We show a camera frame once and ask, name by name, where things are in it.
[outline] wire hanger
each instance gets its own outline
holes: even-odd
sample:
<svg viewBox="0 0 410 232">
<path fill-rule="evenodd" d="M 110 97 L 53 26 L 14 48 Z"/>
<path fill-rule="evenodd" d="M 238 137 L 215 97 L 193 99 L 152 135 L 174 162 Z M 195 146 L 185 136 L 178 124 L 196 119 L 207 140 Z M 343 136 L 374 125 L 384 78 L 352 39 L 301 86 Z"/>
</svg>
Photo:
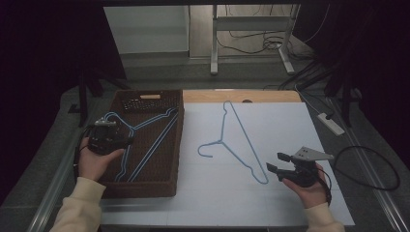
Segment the wire hanger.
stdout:
<svg viewBox="0 0 410 232">
<path fill-rule="evenodd" d="M 252 168 L 250 165 L 247 165 L 238 155 L 235 154 L 235 152 L 233 152 L 233 150 L 232 150 L 228 145 L 226 145 L 225 142 L 223 142 L 223 135 L 224 135 L 224 128 L 225 128 L 225 119 L 226 119 L 226 115 L 227 115 L 227 113 L 228 113 L 228 111 L 226 110 L 226 105 L 227 105 L 228 103 L 229 103 L 230 106 L 232 107 L 233 112 L 235 113 L 236 119 L 238 120 L 238 123 L 239 123 L 239 125 L 241 126 L 242 132 L 244 133 L 245 137 L 247 138 L 248 144 L 249 144 L 250 148 L 252 149 L 253 155 L 256 157 L 256 160 L 257 160 L 257 162 L 258 162 L 258 164 L 259 164 L 259 167 L 260 167 L 260 169 L 262 170 L 263 175 L 265 176 L 265 180 L 264 180 L 264 181 L 259 180 L 259 178 L 257 178 L 256 175 L 254 174 L 253 168 Z M 212 157 L 213 157 L 212 155 L 202 154 L 202 153 L 200 152 L 200 149 L 201 149 L 202 147 L 207 147 L 207 146 L 212 146 L 212 145 L 217 145 L 217 144 L 223 145 L 223 147 L 225 147 L 236 159 L 238 159 L 238 161 L 239 161 L 243 166 L 245 166 L 245 167 L 247 167 L 247 168 L 250 169 L 250 173 L 252 174 L 253 178 L 254 178 L 257 182 L 259 182 L 259 183 L 262 184 L 262 185 L 268 184 L 268 183 L 269 183 L 269 180 L 268 180 L 268 177 L 266 176 L 265 169 L 263 169 L 262 164 L 260 163 L 259 157 L 258 157 L 258 155 L 256 154 L 255 150 L 253 149 L 253 146 L 252 146 L 252 143 L 250 142 L 250 139 L 249 139 L 249 137 L 248 137 L 248 134 L 247 134 L 247 132 L 245 131 L 244 126 L 242 125 L 242 122 L 241 122 L 241 120 L 239 119 L 239 116 L 238 116 L 238 114 L 236 113 L 235 107 L 233 106 L 232 102 L 231 102 L 231 101 L 225 101 L 225 102 L 223 103 L 223 110 L 225 111 L 225 113 L 223 114 L 223 118 L 222 118 L 222 127 L 221 127 L 221 130 L 220 130 L 220 139 L 217 140 L 217 141 L 215 141 L 215 142 L 211 142 L 211 143 L 207 143 L 207 144 L 202 144 L 202 145 L 200 145 L 200 146 L 198 147 L 198 149 L 197 149 L 198 154 L 199 154 L 200 156 L 202 156 L 202 157 L 212 158 Z"/>
<path fill-rule="evenodd" d="M 157 122 L 159 119 L 161 119 L 161 118 L 166 118 L 166 117 L 169 117 L 169 115 L 173 112 L 173 111 L 175 111 L 176 110 L 176 108 L 168 108 L 167 110 L 166 110 L 166 112 L 165 113 L 163 113 L 163 114 L 159 114 L 159 115 L 157 115 L 157 116 L 155 116 L 155 117 L 153 117 L 153 118 L 150 118 L 150 119 L 148 119 L 148 120 L 146 120 L 146 121 L 144 121 L 144 122 L 142 122 L 142 123 L 140 123 L 140 124 L 138 124 L 138 125 L 136 125 L 136 126 L 131 126 L 130 124 L 128 124 L 123 118 L 121 118 L 120 117 L 120 115 L 118 115 L 116 112 L 108 112 L 108 113 L 106 113 L 105 115 L 104 115 L 104 119 L 105 120 L 108 120 L 108 118 L 110 118 L 110 117 L 116 117 L 116 118 L 118 118 L 129 130 L 130 130 L 130 134 L 129 134 L 129 137 L 131 137 L 131 136 L 134 136 L 134 134 L 135 134 L 135 132 L 136 131 L 138 131 L 139 129 L 141 129 L 141 128 L 143 128 L 143 127 L 145 127 L 145 126 L 148 126 L 148 125 L 150 125 L 150 124 L 152 124 L 152 123 L 154 123 L 154 122 Z M 175 118 L 176 118 L 176 115 L 172 118 L 172 120 L 171 120 L 171 122 L 173 121 L 173 124 L 175 123 Z M 135 173 L 135 172 L 137 172 L 136 174 L 134 174 L 134 176 L 133 176 L 133 178 L 132 178 L 132 181 L 136 178 L 136 176 L 139 174 L 139 172 L 141 171 L 141 169 L 144 167 L 144 165 L 145 165 L 145 163 L 148 161 L 148 159 L 152 156 L 152 154 L 156 151 L 156 149 L 157 149 L 157 147 L 158 147 L 158 145 L 163 141 L 163 138 L 164 138 L 164 136 L 162 137 L 162 138 L 158 138 L 155 142 L 154 142 L 154 144 L 152 145 L 152 147 L 150 148 L 150 150 L 148 151 L 148 153 L 144 156 L 144 158 L 142 159 L 142 161 L 140 162 L 140 164 L 136 167 L 136 169 L 133 171 L 133 173 Z M 115 176 L 115 179 L 114 179 L 114 181 L 115 182 L 119 182 L 120 180 L 121 180 L 121 178 L 123 178 L 124 177 L 124 175 L 126 174 L 126 172 L 127 172 L 127 162 L 128 162 L 128 158 L 129 158 L 129 154 L 130 154 L 130 150 L 132 149 L 132 145 L 130 145 L 128 148 L 127 148 L 127 150 L 125 151 L 125 153 L 124 153 L 124 155 L 122 156 L 122 159 L 121 159 L 121 171 Z"/>
</svg>

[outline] power strip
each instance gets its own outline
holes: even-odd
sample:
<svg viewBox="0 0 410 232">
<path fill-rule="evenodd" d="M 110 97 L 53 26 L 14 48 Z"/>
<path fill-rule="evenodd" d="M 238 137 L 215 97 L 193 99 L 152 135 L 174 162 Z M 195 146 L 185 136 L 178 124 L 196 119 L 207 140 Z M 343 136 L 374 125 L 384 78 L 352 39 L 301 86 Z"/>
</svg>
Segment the power strip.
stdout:
<svg viewBox="0 0 410 232">
<path fill-rule="evenodd" d="M 322 123 L 324 123 L 326 127 L 328 127 L 328 129 L 330 129 L 335 135 L 340 136 L 344 134 L 344 130 L 332 119 L 326 119 L 326 116 L 327 115 L 325 113 L 321 113 L 317 115 L 317 118 L 322 121 Z"/>
</svg>

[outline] brown tray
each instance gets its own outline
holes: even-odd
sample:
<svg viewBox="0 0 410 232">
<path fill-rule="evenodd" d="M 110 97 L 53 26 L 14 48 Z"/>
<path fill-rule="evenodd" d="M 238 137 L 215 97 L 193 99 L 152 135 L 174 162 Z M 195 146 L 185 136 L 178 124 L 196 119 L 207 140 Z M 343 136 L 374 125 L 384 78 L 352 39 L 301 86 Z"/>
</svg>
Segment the brown tray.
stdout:
<svg viewBox="0 0 410 232">
<path fill-rule="evenodd" d="M 100 178 L 106 186 L 102 198 L 142 198 L 174 196 L 177 189 L 179 151 L 184 124 L 184 102 L 182 90 L 160 91 L 117 91 L 110 106 L 131 126 L 140 125 L 146 120 L 166 113 L 169 108 L 176 108 L 169 117 L 163 117 L 135 131 L 135 139 L 129 151 L 126 174 L 119 182 L 115 177 L 121 172 L 122 158 L 114 160 Z M 173 116 L 178 112 L 175 124 L 159 143 L 133 182 L 129 177 L 143 160 Z M 119 134 L 128 136 L 130 129 L 117 117 L 110 117 L 120 125 Z"/>
</svg>

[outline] metal rail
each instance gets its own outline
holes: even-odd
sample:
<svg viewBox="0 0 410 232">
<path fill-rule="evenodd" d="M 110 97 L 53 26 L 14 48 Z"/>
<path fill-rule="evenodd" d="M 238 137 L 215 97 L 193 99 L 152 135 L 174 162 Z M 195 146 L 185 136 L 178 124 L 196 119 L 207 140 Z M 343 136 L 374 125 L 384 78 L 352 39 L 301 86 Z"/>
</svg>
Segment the metal rail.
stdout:
<svg viewBox="0 0 410 232">
<path fill-rule="evenodd" d="M 92 105 L 92 112 L 95 111 L 97 105 Z M 88 125 L 91 117 L 88 117 L 86 125 Z M 67 177 L 73 168 L 73 154 L 76 146 L 77 138 L 81 134 L 82 129 L 76 128 L 73 132 L 73 139 L 68 144 L 68 149 L 61 159 L 60 165 L 55 172 L 54 178 L 51 180 L 48 186 L 47 192 L 45 193 L 42 202 L 34 214 L 34 217 L 27 229 L 27 232 L 42 232 L 47 225 L 48 219 L 52 213 L 55 203 L 66 183 Z"/>
<path fill-rule="evenodd" d="M 356 137 L 355 133 L 350 128 L 346 127 L 346 125 L 344 124 L 344 121 L 342 120 L 342 117 L 339 113 L 340 107 L 337 104 L 334 104 L 331 99 L 327 98 L 326 100 L 335 109 L 335 114 L 341 121 L 341 125 L 346 131 L 346 135 L 349 139 L 350 144 L 360 146 L 361 144 L 359 142 L 359 139 Z M 383 183 L 380 177 L 378 176 L 376 170 L 374 169 L 374 165 L 371 163 L 371 160 L 368 159 L 365 152 L 363 150 L 357 150 L 356 153 L 359 165 L 363 169 L 367 180 L 374 186 L 383 187 Z M 398 206 L 396 205 L 395 201 L 393 200 L 391 194 L 388 191 L 377 189 L 375 189 L 373 192 L 376 198 L 378 199 L 393 229 L 395 231 L 408 232 L 409 227 L 404 221 L 403 216 L 401 215 L 401 212 Z"/>
</svg>

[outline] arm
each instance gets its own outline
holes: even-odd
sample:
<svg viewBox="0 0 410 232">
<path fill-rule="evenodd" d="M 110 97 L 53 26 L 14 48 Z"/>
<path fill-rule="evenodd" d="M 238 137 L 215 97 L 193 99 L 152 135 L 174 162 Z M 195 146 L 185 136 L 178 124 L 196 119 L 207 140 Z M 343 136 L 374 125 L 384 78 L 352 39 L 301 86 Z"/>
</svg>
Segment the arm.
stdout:
<svg viewBox="0 0 410 232">
<path fill-rule="evenodd" d="M 317 168 L 323 170 L 322 166 L 317 163 L 316 165 Z M 319 177 L 326 183 L 323 172 L 319 171 Z M 283 179 L 283 183 L 295 191 L 304 204 L 308 222 L 307 232 L 344 231 L 344 226 L 333 218 L 326 202 L 326 192 L 318 182 L 308 188 L 299 187 L 287 179 Z"/>
<path fill-rule="evenodd" d="M 97 231 L 102 210 L 100 200 L 105 186 L 97 183 L 109 163 L 120 157 L 123 149 L 106 156 L 98 156 L 86 147 L 88 138 L 81 142 L 81 153 L 78 164 L 78 179 L 73 193 L 64 198 L 63 206 L 51 231 Z"/>
</svg>

